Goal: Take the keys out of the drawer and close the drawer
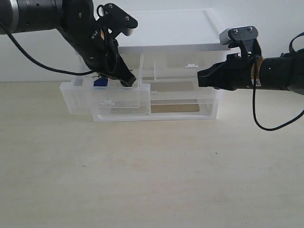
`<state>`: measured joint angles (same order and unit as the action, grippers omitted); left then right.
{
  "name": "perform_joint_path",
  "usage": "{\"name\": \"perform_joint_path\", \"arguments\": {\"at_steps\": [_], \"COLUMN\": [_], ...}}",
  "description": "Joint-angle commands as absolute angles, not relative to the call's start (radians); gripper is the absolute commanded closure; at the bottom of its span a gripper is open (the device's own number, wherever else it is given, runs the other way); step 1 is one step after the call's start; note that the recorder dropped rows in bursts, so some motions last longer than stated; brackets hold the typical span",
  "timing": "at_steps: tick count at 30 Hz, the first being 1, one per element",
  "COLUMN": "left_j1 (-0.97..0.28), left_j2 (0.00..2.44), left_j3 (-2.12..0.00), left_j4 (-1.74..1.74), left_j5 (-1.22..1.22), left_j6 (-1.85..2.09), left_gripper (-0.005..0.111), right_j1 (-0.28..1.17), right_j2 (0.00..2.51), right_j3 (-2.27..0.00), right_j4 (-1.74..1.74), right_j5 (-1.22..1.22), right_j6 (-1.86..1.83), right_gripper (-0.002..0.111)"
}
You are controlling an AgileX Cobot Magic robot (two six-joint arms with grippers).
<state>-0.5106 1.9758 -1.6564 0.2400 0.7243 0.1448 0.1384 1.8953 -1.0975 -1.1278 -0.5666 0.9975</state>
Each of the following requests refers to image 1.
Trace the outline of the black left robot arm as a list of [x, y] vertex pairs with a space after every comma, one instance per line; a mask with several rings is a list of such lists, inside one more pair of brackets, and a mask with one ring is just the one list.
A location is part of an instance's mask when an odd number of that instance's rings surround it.
[[[130, 36], [138, 21], [114, 3], [94, 7], [91, 0], [2, 0], [0, 33], [35, 65], [56, 73], [118, 80], [131, 87], [136, 77], [119, 54], [117, 36]], [[83, 73], [48, 67], [29, 55], [13, 34], [57, 30], [80, 55], [89, 71]]]

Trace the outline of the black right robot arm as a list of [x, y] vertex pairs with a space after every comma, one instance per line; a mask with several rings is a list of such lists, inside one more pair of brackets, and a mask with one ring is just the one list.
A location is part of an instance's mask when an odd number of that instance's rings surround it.
[[243, 60], [239, 53], [227, 55], [224, 62], [197, 73], [199, 87], [234, 91], [252, 89], [304, 93], [304, 50], [280, 57]]

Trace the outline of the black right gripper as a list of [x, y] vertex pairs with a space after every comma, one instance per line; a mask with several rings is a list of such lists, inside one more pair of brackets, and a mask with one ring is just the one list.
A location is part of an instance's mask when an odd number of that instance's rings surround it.
[[[239, 53], [227, 55], [226, 62], [213, 64], [211, 67], [197, 73], [199, 87], [213, 87], [217, 89], [237, 90], [252, 89], [251, 70], [254, 58], [243, 59]], [[224, 80], [209, 77], [224, 67]]]

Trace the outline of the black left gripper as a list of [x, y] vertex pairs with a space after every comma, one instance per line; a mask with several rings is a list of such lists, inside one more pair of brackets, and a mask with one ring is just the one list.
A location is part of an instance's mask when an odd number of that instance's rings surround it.
[[111, 78], [119, 80], [122, 86], [132, 86], [136, 77], [118, 54], [109, 33], [102, 37], [104, 30], [92, 14], [66, 14], [58, 28], [62, 37], [89, 68], [84, 75], [110, 73]]

